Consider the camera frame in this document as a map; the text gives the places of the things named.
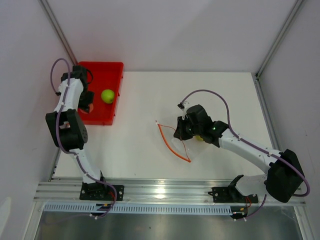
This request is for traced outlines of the yellow orange mango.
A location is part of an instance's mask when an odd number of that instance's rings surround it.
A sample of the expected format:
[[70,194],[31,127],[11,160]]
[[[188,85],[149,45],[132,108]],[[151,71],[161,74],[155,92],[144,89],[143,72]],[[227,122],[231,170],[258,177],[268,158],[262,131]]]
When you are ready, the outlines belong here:
[[204,139],[203,139],[202,137],[200,137],[199,135],[196,135],[196,136],[195,136],[195,139],[198,140],[198,141],[200,141],[200,142],[203,142],[203,141],[204,141]]

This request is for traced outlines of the green apple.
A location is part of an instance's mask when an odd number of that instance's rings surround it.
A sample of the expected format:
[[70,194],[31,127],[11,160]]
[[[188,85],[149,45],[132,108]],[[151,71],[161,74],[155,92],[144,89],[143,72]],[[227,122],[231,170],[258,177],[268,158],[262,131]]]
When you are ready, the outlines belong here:
[[105,89],[100,95],[102,101],[106,104],[112,104],[115,99],[115,92],[111,89]]

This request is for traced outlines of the clear zip top bag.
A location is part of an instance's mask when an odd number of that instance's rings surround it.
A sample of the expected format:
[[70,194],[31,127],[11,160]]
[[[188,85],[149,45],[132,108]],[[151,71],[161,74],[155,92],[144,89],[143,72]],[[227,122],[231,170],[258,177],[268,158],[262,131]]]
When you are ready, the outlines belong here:
[[168,150],[177,158],[185,162],[191,163],[209,149],[209,146],[204,141],[196,140],[195,136],[189,140],[175,138],[173,134],[176,128],[161,124],[157,120],[155,121],[155,124],[157,125],[162,141]]

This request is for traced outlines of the pink peach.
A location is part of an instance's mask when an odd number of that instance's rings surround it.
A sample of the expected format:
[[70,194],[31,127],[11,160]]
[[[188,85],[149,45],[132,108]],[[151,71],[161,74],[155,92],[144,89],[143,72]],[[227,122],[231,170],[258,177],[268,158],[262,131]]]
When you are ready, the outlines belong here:
[[89,113],[91,113],[91,112],[93,111],[93,109],[94,109],[94,105],[91,103],[91,104],[89,105]]

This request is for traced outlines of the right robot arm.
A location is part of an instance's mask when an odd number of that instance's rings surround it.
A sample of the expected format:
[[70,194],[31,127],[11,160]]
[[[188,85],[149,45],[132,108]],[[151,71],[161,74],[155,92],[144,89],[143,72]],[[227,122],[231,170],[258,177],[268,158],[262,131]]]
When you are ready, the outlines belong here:
[[286,149],[281,152],[256,145],[233,133],[223,121],[213,121],[199,104],[187,107],[178,104],[183,115],[177,118],[174,138],[186,141],[195,136],[205,143],[222,148],[247,160],[263,173],[255,176],[243,174],[235,177],[227,187],[229,198],[239,203],[251,195],[270,195],[279,202],[287,203],[303,182],[304,173],[297,155]]

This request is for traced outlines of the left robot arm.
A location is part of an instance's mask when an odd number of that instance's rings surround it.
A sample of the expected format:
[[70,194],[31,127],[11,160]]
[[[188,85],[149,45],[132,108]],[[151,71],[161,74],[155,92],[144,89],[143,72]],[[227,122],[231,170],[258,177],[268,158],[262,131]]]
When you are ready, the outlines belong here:
[[45,120],[54,144],[75,159],[82,173],[81,198],[103,200],[109,188],[104,184],[101,170],[92,162],[86,151],[88,131],[78,109],[88,113],[93,105],[94,93],[88,90],[88,71],[81,65],[72,67],[61,77],[58,87],[60,96],[53,112],[47,113]]

